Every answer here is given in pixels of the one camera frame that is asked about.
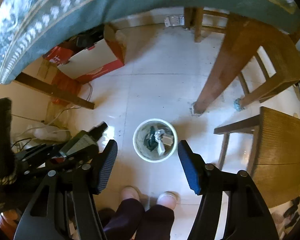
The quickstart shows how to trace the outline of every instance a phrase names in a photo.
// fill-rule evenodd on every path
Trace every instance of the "tile floor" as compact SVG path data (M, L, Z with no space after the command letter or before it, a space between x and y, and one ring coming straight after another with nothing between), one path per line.
M216 163L223 136L213 134L215 127L259 114L261 105L300 117L300 101L289 88L263 104L255 102L236 112L233 101L243 96L243 91L239 81L234 80L202 116L194 116L191 105L207 80L224 35L202 33L206 38L194 43L193 34L181 27L148 25L121 32L126 36L126 65L91 82L91 100L96 108L74 110L69 128L75 134L105 121L109 128L99 141L101 148L109 139L118 143L118 157L108 186L95 197L98 208L116 209L120 190L127 185L140 191L145 204L155 201L164 191L173 191L179 200L171 240L186 239L201 197L190 190L177 153L162 163L147 163L138 157L132 145L136 127L150 118L164 119L205 162ZM250 89L264 82L255 59L243 74ZM84 86L81 96L85 98L88 92L89 87ZM251 144L251 135L231 134L223 170L237 173L245 169ZM222 202L216 239L223 237L226 195Z

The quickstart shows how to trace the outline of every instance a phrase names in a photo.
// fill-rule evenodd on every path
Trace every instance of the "cardboard box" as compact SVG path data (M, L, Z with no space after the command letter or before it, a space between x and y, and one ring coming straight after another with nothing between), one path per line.
M58 68L68 77L85 84L123 66L123 53L115 39L115 32L105 25L104 39L78 52L67 64L59 65Z

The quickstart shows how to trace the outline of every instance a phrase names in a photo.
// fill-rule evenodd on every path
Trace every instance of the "shoe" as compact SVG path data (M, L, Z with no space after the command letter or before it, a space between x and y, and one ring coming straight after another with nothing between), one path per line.
M171 192L166 191L158 197L157 205L162 205L174 210L177 205L177 196Z
M129 198L134 198L134 199L140 201L139 194L133 187L125 187L121 191L121 201L129 199Z

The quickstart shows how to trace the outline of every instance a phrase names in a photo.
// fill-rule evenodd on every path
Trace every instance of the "person's leg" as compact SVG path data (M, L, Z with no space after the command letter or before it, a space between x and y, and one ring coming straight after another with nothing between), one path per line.
M135 240L169 240L174 222L174 208L177 198L173 193L165 192L142 217Z
M134 188L123 189L121 199L114 217L103 228L108 240L130 240L145 213Z

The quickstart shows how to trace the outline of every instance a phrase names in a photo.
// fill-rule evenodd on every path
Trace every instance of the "dark pants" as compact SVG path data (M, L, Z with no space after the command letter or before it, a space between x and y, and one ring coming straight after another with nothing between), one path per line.
M173 221L172 209L155 205L145 212L138 200L130 198L121 202L104 232L108 240L130 240L135 231L135 240L169 240Z

